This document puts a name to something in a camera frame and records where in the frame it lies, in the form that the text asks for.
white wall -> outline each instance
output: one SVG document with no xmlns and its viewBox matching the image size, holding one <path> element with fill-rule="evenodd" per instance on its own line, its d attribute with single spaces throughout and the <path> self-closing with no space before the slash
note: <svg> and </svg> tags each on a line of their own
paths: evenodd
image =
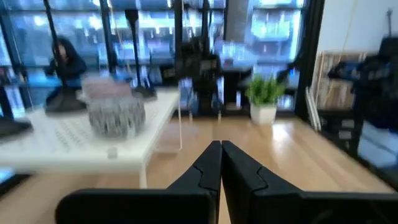
<svg viewBox="0 0 398 224">
<path fill-rule="evenodd" d="M 392 33 L 398 34 L 398 0 L 357 0 L 353 23 L 348 32 L 355 0 L 325 0 L 318 52 L 342 51 L 349 33 L 346 51 L 377 52 L 388 34 L 387 10 L 393 9 Z"/>
</svg>

table leg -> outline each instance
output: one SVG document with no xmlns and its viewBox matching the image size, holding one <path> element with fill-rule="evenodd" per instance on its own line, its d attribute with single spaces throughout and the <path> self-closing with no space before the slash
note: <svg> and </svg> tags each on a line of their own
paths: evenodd
<svg viewBox="0 0 398 224">
<path fill-rule="evenodd" d="M 141 170 L 139 171 L 139 188 L 140 189 L 148 188 L 146 167 L 142 167 Z"/>
<path fill-rule="evenodd" d="M 180 133 L 180 147 L 178 149 L 167 149 L 162 147 L 161 149 L 156 150 L 161 153 L 178 153 L 182 149 L 182 123 L 181 123 L 181 104 L 178 103 L 178 128 Z"/>
</svg>

potted plant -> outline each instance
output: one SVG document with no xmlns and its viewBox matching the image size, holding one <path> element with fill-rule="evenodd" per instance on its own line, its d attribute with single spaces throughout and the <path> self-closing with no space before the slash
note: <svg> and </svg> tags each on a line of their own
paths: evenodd
<svg viewBox="0 0 398 224">
<path fill-rule="evenodd" d="M 256 75 L 246 90 L 252 121 L 256 124 L 272 124 L 275 120 L 277 100 L 284 91 L 285 86 L 277 80 L 266 80 Z"/>
</svg>

green plant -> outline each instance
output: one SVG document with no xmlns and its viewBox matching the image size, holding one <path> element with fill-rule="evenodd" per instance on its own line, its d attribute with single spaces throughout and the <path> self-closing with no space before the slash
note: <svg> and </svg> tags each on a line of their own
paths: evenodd
<svg viewBox="0 0 398 224">
<path fill-rule="evenodd" d="M 285 86 L 278 84 L 273 78 L 265 80 L 256 75 L 246 90 L 246 96 L 255 106 L 275 105 L 280 96 L 284 94 Z"/>
</svg>

cable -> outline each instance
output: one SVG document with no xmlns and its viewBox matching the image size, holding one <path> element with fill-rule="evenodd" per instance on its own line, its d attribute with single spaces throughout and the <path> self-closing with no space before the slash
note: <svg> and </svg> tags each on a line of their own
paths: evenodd
<svg viewBox="0 0 398 224">
<path fill-rule="evenodd" d="M 348 38 L 349 38 L 349 35 L 351 33 L 351 28 L 353 26 L 353 20 L 354 20 L 354 13 L 355 13 L 355 9 L 356 9 L 357 5 L 358 5 L 358 0 L 354 0 L 353 7 L 351 8 L 351 15 L 349 17 L 348 30 L 347 30 L 347 33 L 346 33 L 346 37 L 344 39 L 343 49 L 341 50 L 340 56 L 338 58 L 338 63 L 341 62 L 341 58 L 343 56 L 343 52 L 344 52 L 344 50 L 346 48 L 346 45 L 347 45 L 347 42 L 348 42 Z M 325 107 L 327 101 L 329 100 L 334 87 L 335 87 L 335 82 L 331 82 L 330 86 L 329 86 L 329 89 L 328 89 L 328 93 L 326 94 L 326 97 L 325 97 L 325 99 L 323 100 L 323 103 L 322 103 L 323 107 Z"/>
</svg>

